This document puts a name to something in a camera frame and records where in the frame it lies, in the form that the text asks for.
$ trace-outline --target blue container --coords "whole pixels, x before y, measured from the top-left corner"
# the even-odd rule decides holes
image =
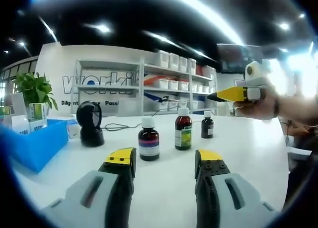
[[[50,120],[48,126],[22,135],[2,127],[8,153],[22,165],[39,173],[68,140],[67,121]]]

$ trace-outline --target bottle label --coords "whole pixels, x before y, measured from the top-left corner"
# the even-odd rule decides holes
[[[208,135],[213,135],[213,127],[208,129]]]
[[[192,126],[186,126],[182,130],[175,130],[174,144],[179,147],[191,145]]]
[[[153,141],[139,140],[139,153],[143,156],[159,154],[159,139]]]
[[[213,125],[210,125],[208,128],[208,135],[213,135]]]

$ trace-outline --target white table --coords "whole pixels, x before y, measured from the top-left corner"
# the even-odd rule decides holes
[[[134,180],[135,193],[129,224],[137,227],[196,227],[194,158],[196,149],[216,151],[232,173],[250,182],[275,209],[281,210],[288,184],[288,159],[278,119],[259,121],[242,117],[213,117],[214,138],[202,139],[201,115],[191,115],[192,148],[174,148],[174,122],[177,115],[155,116],[160,136],[160,159],[146,162],[139,158]],[[140,117],[109,117],[102,125],[116,122],[134,126]],[[120,132],[104,131],[105,144],[85,148],[79,139],[70,140],[41,171],[28,174],[14,163],[14,171],[25,193],[37,208],[43,208],[91,170],[97,170],[107,156],[121,148],[138,147],[141,127]]]

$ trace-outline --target ceiling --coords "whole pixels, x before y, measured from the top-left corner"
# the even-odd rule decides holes
[[[62,45],[98,44],[158,49],[194,57],[203,64],[215,66],[219,60],[217,43],[234,43],[223,18],[244,44],[267,46],[291,41],[310,40],[316,16],[308,0],[8,0],[9,8],[2,10],[5,22],[0,38],[0,67],[36,56],[43,44],[54,42],[39,16],[53,30]],[[301,13],[306,17],[299,18]],[[279,23],[287,22],[284,31]],[[110,33],[87,27],[104,23]],[[176,47],[145,33],[168,38]],[[19,46],[23,41],[25,47]],[[198,50],[206,57],[198,55]]]

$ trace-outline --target potted plant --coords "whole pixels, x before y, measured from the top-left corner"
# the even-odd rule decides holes
[[[49,105],[49,108],[52,109],[53,104],[54,108],[58,110],[55,99],[49,96],[53,95],[52,86],[46,80],[45,75],[40,76],[39,73],[36,73],[36,76],[34,76],[33,73],[18,73],[15,83],[17,91],[23,93],[26,108],[28,108],[30,103],[46,103]]]

